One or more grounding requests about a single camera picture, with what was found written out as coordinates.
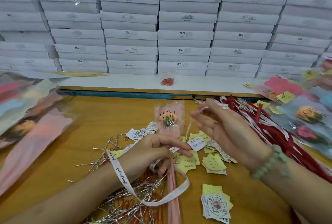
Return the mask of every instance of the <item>person's right hand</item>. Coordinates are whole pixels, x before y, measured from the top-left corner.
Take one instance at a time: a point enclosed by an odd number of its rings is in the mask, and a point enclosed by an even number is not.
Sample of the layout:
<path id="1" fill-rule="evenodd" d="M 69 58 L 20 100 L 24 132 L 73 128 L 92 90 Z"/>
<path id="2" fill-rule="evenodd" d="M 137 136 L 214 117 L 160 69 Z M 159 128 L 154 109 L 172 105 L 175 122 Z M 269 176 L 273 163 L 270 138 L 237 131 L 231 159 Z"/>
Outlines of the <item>person's right hand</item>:
<path id="1" fill-rule="evenodd" d="M 199 122 L 198 128 L 214 139 L 228 155 L 249 171 L 255 171 L 269 158 L 272 149 L 240 115 L 230 109 L 223 109 L 211 99 L 206 99 L 206 103 L 199 105 L 197 110 L 206 106 L 208 108 L 202 114 L 195 111 L 191 112 L 191 116 Z"/>

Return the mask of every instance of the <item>wooden table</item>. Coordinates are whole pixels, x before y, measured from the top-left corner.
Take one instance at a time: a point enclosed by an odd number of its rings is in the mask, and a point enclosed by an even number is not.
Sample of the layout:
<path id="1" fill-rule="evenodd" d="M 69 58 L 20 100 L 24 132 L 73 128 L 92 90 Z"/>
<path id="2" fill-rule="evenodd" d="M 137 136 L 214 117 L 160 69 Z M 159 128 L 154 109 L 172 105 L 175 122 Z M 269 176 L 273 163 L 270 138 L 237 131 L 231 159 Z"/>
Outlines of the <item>wooden table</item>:
<path id="1" fill-rule="evenodd" d="M 57 138 L 28 168 L 20 179 L 0 197 L 0 222 L 52 196 L 69 186 L 68 180 L 77 181 L 88 167 L 74 167 L 97 159 L 109 137 L 141 129 L 154 120 L 154 104 L 165 100 L 74 97 L 68 102 L 70 113 L 78 119 Z M 189 112 L 196 108 L 194 101 L 185 101 L 185 130 L 190 121 Z M 191 133 L 198 133 L 194 123 Z M 121 139 L 120 145 L 132 142 Z M 12 147 L 0 153 L 0 166 Z M 200 160 L 207 156 L 199 151 Z M 202 165 L 187 173 L 190 187 L 180 197 L 181 217 L 184 224 L 218 223 L 202 216 L 202 184 L 222 185 L 231 197 L 234 208 L 230 211 L 231 224 L 236 223 L 290 223 L 290 208 L 260 181 L 251 180 L 240 164 L 226 164 L 227 176 L 207 174 Z M 178 184 L 183 178 L 177 176 Z"/>

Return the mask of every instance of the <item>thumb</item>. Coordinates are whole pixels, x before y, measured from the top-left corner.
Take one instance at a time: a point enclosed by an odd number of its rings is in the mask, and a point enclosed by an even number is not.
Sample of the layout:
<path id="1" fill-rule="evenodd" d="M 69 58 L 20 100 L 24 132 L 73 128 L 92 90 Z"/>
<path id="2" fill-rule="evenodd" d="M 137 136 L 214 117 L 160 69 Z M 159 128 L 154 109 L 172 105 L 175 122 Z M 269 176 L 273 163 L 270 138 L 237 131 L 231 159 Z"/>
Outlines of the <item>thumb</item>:
<path id="1" fill-rule="evenodd" d="M 152 163 L 156 159 L 172 158 L 173 153 L 166 147 L 151 148 L 146 154 L 147 159 Z"/>
<path id="2" fill-rule="evenodd" d="M 227 109 L 222 108 L 216 104 L 212 99 L 207 98 L 206 103 L 209 106 L 210 110 L 213 111 L 217 117 L 221 120 L 221 123 L 224 123 L 229 118 L 229 113 Z"/>

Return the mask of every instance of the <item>pile of silver twist ties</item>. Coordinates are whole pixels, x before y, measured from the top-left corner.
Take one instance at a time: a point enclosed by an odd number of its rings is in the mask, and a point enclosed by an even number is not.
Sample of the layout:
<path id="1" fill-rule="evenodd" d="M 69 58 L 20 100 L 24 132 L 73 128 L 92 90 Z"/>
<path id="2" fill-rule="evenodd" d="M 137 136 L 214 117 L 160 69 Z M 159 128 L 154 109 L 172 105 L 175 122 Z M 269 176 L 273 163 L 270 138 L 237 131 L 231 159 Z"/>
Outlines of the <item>pile of silver twist ties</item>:
<path id="1" fill-rule="evenodd" d="M 94 150 L 101 150 L 103 151 L 102 155 L 97 161 L 92 161 L 89 164 L 81 164 L 78 166 L 91 166 L 91 169 L 88 171 L 93 172 L 102 165 L 109 163 L 110 159 L 106 155 L 106 149 L 109 144 L 112 144 L 114 146 L 114 151 L 118 149 L 123 149 L 123 147 L 118 146 L 118 140 L 119 137 L 125 135 L 120 134 L 117 135 L 117 138 L 115 142 L 112 142 L 113 136 L 110 137 L 109 141 L 107 142 L 105 149 L 100 148 L 93 148 Z M 166 177 L 167 173 L 165 173 L 163 176 L 153 175 L 149 176 L 145 179 L 145 181 L 140 182 L 139 179 L 135 180 L 133 183 L 131 183 L 132 188 L 135 190 L 136 195 L 143 201 L 150 201 L 155 202 L 157 199 L 153 199 L 153 192 L 161 186 L 161 192 L 158 193 L 158 195 L 163 195 L 166 182 L 163 180 Z M 103 211 L 106 212 L 107 215 L 103 217 L 101 220 L 94 220 L 86 219 L 84 224 L 106 224 L 106 223 L 132 223 L 132 222 L 138 222 L 141 223 L 149 223 L 154 224 L 154 216 L 153 216 L 153 208 L 147 207 L 141 202 L 138 202 L 136 199 L 134 205 L 130 205 L 128 209 L 125 209 L 125 206 L 128 205 L 126 203 L 129 203 L 129 201 L 133 200 L 133 197 L 130 199 L 124 199 L 123 203 L 119 206 L 116 206 L 116 201 L 120 198 L 124 198 L 127 196 L 131 196 L 131 194 L 127 191 L 127 189 L 122 188 L 110 196 L 107 197 L 107 199 L 94 211 Z"/>

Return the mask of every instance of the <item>white ribbon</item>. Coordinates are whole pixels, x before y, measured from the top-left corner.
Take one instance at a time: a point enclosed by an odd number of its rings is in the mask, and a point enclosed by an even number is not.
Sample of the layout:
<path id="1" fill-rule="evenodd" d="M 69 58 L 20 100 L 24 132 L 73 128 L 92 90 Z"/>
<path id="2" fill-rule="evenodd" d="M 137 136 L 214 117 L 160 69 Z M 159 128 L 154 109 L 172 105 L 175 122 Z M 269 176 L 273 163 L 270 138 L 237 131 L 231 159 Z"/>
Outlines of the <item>white ribbon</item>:
<path id="1" fill-rule="evenodd" d="M 123 184 L 123 186 L 138 201 L 140 201 L 141 203 L 143 203 L 146 206 L 160 206 L 160 205 L 163 205 L 163 204 L 165 204 L 165 203 L 167 203 L 167 202 L 169 202 L 169 201 L 177 198 L 179 195 L 181 195 L 189 187 L 190 182 L 189 182 L 189 179 L 188 179 L 187 175 L 184 172 L 182 172 L 179 168 L 177 168 L 176 166 L 174 166 L 174 170 L 176 172 L 180 173 L 186 179 L 184 181 L 184 183 L 182 183 L 178 188 L 176 188 L 175 190 L 173 190 L 172 192 L 170 192 L 168 195 L 166 195 L 160 201 L 156 201 L 156 202 L 142 201 L 135 194 L 135 191 L 131 187 L 130 181 L 128 180 L 127 176 L 125 175 L 125 172 L 122 169 L 122 167 L 121 167 L 120 162 L 118 161 L 118 159 L 112 154 L 111 151 L 106 150 L 106 152 L 107 152 L 108 157 L 110 158 L 110 162 L 113 165 L 114 171 L 117 174 L 117 176 L 118 176 L 119 180 L 121 181 L 121 183 Z"/>

